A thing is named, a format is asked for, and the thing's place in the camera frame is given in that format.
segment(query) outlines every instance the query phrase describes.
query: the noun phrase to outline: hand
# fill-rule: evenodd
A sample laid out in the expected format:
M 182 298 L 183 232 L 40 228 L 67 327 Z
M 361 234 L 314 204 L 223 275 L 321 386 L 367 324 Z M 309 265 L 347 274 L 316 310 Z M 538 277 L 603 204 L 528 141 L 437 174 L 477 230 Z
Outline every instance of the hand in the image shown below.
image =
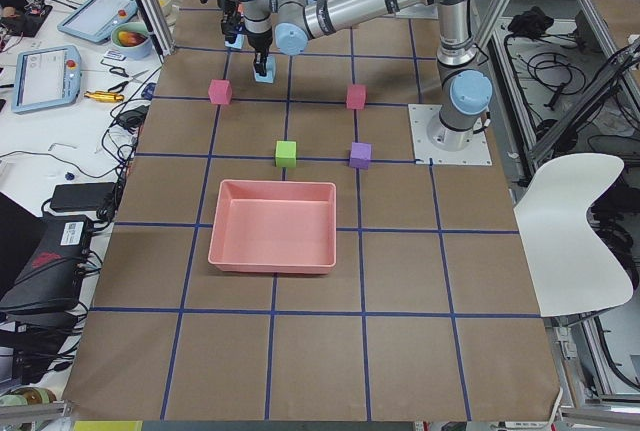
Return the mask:
M 3 18 L 11 18 L 16 15 L 16 8 L 13 6 L 5 6 L 2 8 L 2 17 Z

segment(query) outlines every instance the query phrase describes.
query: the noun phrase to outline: red logo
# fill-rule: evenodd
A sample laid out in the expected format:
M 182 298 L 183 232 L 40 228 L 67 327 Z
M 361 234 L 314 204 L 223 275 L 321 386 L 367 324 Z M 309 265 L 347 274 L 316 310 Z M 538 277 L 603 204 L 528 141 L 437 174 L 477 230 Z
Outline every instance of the red logo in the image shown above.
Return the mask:
M 36 257 L 36 259 L 33 260 L 33 262 L 31 263 L 31 268 L 32 269 L 40 268 L 45 264 L 48 264 L 51 261 L 55 261 L 56 259 L 60 259 L 60 258 L 62 258 L 62 256 L 60 256 L 59 254 L 48 253 L 45 251 L 44 253 L 40 253 L 38 257 Z

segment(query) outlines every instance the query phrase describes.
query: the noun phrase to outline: pink plastic bin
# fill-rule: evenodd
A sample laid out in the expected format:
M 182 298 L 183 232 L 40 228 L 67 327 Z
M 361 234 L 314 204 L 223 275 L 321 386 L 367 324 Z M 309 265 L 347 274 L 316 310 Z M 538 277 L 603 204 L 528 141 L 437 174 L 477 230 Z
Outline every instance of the pink plastic bin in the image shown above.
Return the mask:
M 220 183 L 209 262 L 222 271 L 326 274 L 336 264 L 333 183 Z

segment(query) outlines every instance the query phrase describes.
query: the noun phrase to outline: white chair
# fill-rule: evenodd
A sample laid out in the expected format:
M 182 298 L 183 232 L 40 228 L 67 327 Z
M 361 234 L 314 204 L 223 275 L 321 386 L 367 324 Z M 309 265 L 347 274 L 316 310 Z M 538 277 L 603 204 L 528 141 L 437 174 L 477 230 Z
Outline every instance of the white chair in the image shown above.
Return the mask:
M 624 268 L 587 222 L 591 204 L 620 175 L 606 154 L 571 154 L 538 169 L 515 207 L 542 316 L 568 316 L 626 303 Z

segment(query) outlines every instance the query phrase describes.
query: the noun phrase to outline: yellow screwdriver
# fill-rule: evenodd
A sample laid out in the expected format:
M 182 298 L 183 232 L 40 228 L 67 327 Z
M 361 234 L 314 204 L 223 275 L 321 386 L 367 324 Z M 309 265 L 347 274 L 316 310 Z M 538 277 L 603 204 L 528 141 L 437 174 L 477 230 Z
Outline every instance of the yellow screwdriver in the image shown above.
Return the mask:
M 87 91 L 84 93 L 85 98 L 91 98 L 100 103 L 118 103 L 124 101 L 124 94 L 112 93 L 109 91 Z

